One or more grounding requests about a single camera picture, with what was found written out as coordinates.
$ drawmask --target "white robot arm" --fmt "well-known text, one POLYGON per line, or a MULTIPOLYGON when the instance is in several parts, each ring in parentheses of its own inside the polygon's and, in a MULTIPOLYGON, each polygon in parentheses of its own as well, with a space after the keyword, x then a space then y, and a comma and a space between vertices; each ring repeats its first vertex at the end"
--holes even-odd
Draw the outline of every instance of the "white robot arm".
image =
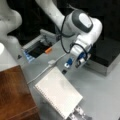
POLYGON ((101 22, 88 16, 82 10, 74 10, 65 17, 52 0, 36 0, 36 2, 55 23, 63 36, 77 35, 70 51, 64 50, 74 55, 81 65, 84 64, 89 59, 89 50, 101 34, 101 22))

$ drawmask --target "black object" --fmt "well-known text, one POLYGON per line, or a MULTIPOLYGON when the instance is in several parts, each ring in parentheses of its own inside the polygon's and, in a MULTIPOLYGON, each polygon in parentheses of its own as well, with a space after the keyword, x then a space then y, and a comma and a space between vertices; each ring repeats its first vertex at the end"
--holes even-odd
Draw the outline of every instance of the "black object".
POLYGON ((62 74, 65 75, 67 73, 67 70, 63 70, 62 74))
POLYGON ((47 50, 49 47, 51 47, 52 45, 44 45, 43 43, 39 42, 37 44, 37 47, 34 48, 32 51, 29 52, 29 54, 35 58, 37 58, 38 56, 40 56, 42 53, 45 52, 45 50, 47 50))
POLYGON ((99 39, 92 47, 90 53, 92 61, 109 67, 120 54, 120 42, 109 38, 99 39))
POLYGON ((22 56, 21 56, 21 55, 18 55, 18 60, 21 59, 21 58, 22 58, 22 56))

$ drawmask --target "wooden table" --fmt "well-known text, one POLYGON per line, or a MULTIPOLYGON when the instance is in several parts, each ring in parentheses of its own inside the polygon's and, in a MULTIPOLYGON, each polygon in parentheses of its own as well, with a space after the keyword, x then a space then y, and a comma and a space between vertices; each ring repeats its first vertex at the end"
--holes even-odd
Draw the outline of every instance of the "wooden table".
POLYGON ((40 120, 20 66, 0 72, 0 120, 40 120))

